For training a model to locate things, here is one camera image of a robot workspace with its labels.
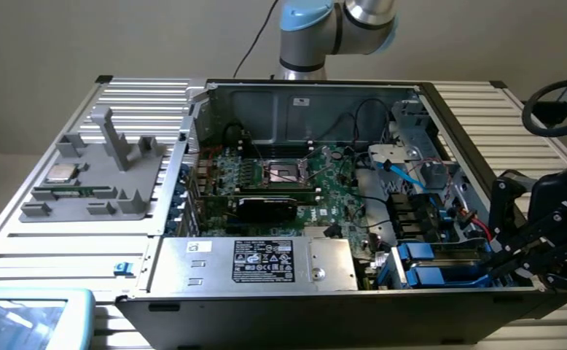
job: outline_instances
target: red cable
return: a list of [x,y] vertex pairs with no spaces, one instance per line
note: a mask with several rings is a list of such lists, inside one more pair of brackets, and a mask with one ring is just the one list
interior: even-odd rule
[[488,226],[486,226],[486,224],[479,219],[476,219],[475,217],[471,218],[471,222],[474,224],[476,224],[478,226],[480,226],[480,228],[484,230],[486,237],[488,238],[488,242],[491,242],[494,240],[494,237],[490,234],[490,228],[488,228]]

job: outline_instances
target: tablet screen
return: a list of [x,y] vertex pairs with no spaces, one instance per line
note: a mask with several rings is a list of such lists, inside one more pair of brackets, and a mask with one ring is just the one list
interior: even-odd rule
[[45,349],[64,300],[0,300],[0,349]]

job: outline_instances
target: power supply label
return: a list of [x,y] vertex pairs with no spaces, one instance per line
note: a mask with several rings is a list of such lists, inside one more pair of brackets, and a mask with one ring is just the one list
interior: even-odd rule
[[235,241],[235,282],[282,283],[295,280],[292,241]]

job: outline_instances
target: aluminum workbench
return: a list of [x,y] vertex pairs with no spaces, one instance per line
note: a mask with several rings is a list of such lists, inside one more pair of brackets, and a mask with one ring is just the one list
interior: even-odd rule
[[[79,131],[87,143],[103,141],[91,121],[94,106],[115,111],[116,129],[127,140],[154,135],[174,144],[188,114],[191,90],[204,79],[122,79],[95,84],[61,133]],[[432,82],[496,175],[520,170],[539,178],[567,166],[567,149],[555,139],[530,134],[520,121],[522,103],[496,82]],[[167,151],[144,220],[25,224],[20,204],[57,156],[52,146],[0,214],[0,286],[84,287],[98,300],[94,349],[151,349],[146,339],[114,307],[115,297],[130,289],[146,289],[151,281],[151,256],[162,238],[151,236],[150,223],[159,219],[156,205],[163,193],[172,149]],[[530,198],[518,202],[527,212]],[[114,275],[118,262],[135,264],[135,276]],[[450,346],[446,349],[470,349]],[[522,320],[498,330],[474,349],[567,349],[567,306],[542,320]]]

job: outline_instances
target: metal frame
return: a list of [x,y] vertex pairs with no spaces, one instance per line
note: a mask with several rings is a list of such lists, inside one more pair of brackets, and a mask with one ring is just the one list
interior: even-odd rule
[[[374,85],[380,85],[383,83],[384,82],[380,81],[372,82]],[[540,177],[544,174],[562,170],[567,166],[567,161],[560,156],[562,150],[558,149],[555,145],[547,143],[544,139],[532,136],[523,128],[520,124],[522,105],[515,102],[508,89],[495,87],[490,82],[434,82],[434,85],[451,112],[458,118],[464,132],[468,134],[479,153],[486,158],[486,162],[496,175],[507,168],[516,168],[527,175]],[[103,140],[99,129],[95,128],[88,120],[88,113],[95,103],[98,103],[99,98],[103,97],[104,99],[100,100],[99,103],[112,103],[122,107],[119,108],[120,112],[116,113],[115,123],[118,125],[118,130],[127,133],[128,140],[136,139],[139,135],[155,135],[162,143],[175,143],[178,133],[182,129],[180,124],[183,117],[190,112],[190,105],[187,102],[196,93],[203,91],[204,87],[204,79],[115,78],[110,84],[96,84],[83,104],[77,107],[61,133],[81,130],[86,133],[84,140],[88,143],[100,142]],[[454,146],[447,144],[443,137],[440,139],[447,148],[448,155],[454,156],[451,150]],[[36,237],[33,237],[35,232],[32,230],[11,230],[12,225],[9,223],[9,217],[13,215],[19,216],[17,204],[29,190],[31,183],[41,175],[40,173],[44,172],[48,160],[53,154],[53,147],[49,147],[21,188],[9,201],[5,210],[0,214],[0,252],[4,252],[7,248],[11,252],[16,251],[16,245],[9,242],[13,238],[33,238],[36,243],[41,243],[47,240],[48,244],[55,243],[56,238],[61,237],[83,238],[83,241],[88,240],[88,238],[81,235],[83,231],[72,230],[68,227],[64,227],[61,230],[53,230],[51,234],[47,234],[49,232],[45,234],[36,233]],[[171,160],[167,157],[163,161],[163,168],[159,174],[160,185],[167,175],[166,168],[170,162]],[[162,192],[160,185],[156,186],[155,189],[156,198]],[[528,197],[518,201],[523,213],[527,212],[528,204]],[[108,239],[102,239],[98,242],[111,245],[108,249],[110,252],[120,252],[120,249],[115,249],[112,244],[130,245],[122,243],[123,236],[120,235],[111,233],[106,237]],[[148,286],[151,274],[150,264],[152,264],[156,259],[160,239],[158,238],[156,241],[155,238],[148,238],[144,242],[143,244],[139,243],[142,246],[142,253],[139,253],[139,256],[134,256],[134,258],[139,260],[144,257],[142,267],[143,270],[146,268],[148,270],[146,272],[139,272],[136,279],[127,280],[131,288],[138,286],[136,289],[140,290],[146,290]],[[100,252],[103,248],[92,246],[91,250]],[[47,263],[48,258],[27,253],[20,255],[20,257],[12,258],[12,263],[21,264],[16,266],[17,269],[12,272],[12,275],[17,275],[19,281],[27,279],[32,286],[43,286],[47,285],[45,282],[48,280],[35,279],[33,276],[52,276],[56,281],[65,281],[68,284],[75,284],[76,282],[72,279],[75,275],[69,275],[68,273],[81,273],[79,275],[79,282],[80,286],[83,286],[83,284],[87,284],[86,276],[91,276],[90,273],[94,271],[94,266],[96,270],[107,268],[104,267],[106,265],[95,265],[95,262],[87,261],[87,259],[88,257],[86,256],[57,257],[53,260],[53,271],[60,271],[60,273],[53,272],[53,274],[48,274],[47,268],[36,269],[35,267],[39,266],[40,263]],[[114,261],[116,258],[111,256],[106,257],[106,259]],[[71,269],[71,271],[64,271],[59,268],[60,266]],[[8,267],[8,263],[0,258],[0,269],[1,267]],[[13,277],[15,276],[7,277],[4,283]],[[107,347],[122,349],[134,348],[135,346],[150,349],[147,341],[140,334],[135,332],[135,328],[126,320],[124,315],[114,306],[108,305],[108,302],[114,301],[118,295],[124,294],[122,290],[123,286],[114,283],[115,281],[123,280],[124,278],[120,277],[102,279],[96,286],[92,286],[95,287],[92,289],[99,302],[96,308],[98,318],[95,321],[96,336],[92,339],[92,347],[95,349]],[[548,343],[546,342],[544,344],[536,340],[538,336],[540,335],[542,337],[543,334],[544,337],[548,338],[550,335],[547,334],[552,328],[551,326],[555,326],[559,322],[559,324],[567,324],[567,308],[550,315],[547,320],[548,321],[543,320],[538,322],[519,321],[515,324],[519,325],[519,327],[503,328],[495,335],[491,335],[490,341],[483,341],[486,348],[503,349],[504,347],[510,348],[518,346],[520,349],[526,350],[530,349],[528,346],[531,346],[531,349],[540,349],[542,346],[543,349],[567,347],[563,345],[564,341],[560,340],[548,341]],[[535,327],[538,324],[546,325],[547,328]],[[556,329],[559,332],[559,328],[552,328],[551,332],[555,332]],[[520,339],[520,341],[515,343],[512,339],[516,338]]]

